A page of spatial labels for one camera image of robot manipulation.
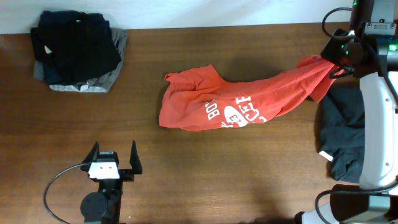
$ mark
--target red fabric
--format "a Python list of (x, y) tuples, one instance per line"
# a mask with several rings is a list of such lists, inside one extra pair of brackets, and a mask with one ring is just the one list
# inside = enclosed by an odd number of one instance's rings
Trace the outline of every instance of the red fabric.
[(311, 96), (319, 102), (333, 80), (337, 66), (312, 55), (301, 59), (295, 70), (249, 83), (224, 81), (212, 65), (170, 73), (159, 124), (167, 128), (202, 131), (238, 128), (281, 116)]

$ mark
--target gray folded shirt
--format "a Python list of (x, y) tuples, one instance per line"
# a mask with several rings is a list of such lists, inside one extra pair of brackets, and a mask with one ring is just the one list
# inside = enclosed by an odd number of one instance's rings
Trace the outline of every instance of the gray folded shirt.
[[(113, 83), (119, 76), (122, 69), (124, 59), (124, 49), (126, 48), (127, 32), (122, 29), (112, 28), (112, 40), (118, 49), (122, 60), (112, 72), (108, 72), (99, 78), (92, 78), (85, 83), (77, 83), (76, 85), (50, 85), (49, 87), (55, 91), (77, 91), (80, 93), (107, 93)], [(43, 63), (35, 62), (33, 69), (33, 77), (38, 80), (44, 80)]]

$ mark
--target stack of folded clothes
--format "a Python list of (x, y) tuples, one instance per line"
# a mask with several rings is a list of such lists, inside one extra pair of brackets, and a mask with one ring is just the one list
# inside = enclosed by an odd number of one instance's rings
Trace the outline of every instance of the stack of folded clothes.
[(53, 90), (107, 93), (119, 76), (127, 32), (102, 14), (44, 11), (30, 35), (34, 78)]

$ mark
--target green led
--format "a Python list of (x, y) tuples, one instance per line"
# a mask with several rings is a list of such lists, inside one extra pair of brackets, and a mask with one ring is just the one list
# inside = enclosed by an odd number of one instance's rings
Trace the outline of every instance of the green led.
[(396, 46), (396, 45), (389, 46), (389, 50), (396, 51), (397, 49), (398, 49), (398, 46)]

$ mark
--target wooden surface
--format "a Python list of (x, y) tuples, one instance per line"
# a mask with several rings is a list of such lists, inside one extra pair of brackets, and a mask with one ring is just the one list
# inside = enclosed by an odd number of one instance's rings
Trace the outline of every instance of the wooden surface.
[[(212, 63), (226, 80), (248, 82), (295, 68), (326, 42), (320, 24), (130, 30), (111, 91), (82, 94), (34, 80), (29, 35), (1, 35), (0, 223), (57, 223), (42, 202), (47, 182), (95, 141), (126, 169), (133, 139), (144, 174), (124, 184), (123, 222), (238, 223), (312, 210), (336, 184), (316, 153), (316, 103), (265, 124), (199, 133), (161, 128), (157, 117), (166, 73)], [(81, 223), (80, 202), (96, 189), (71, 171), (53, 184), (49, 206)]]

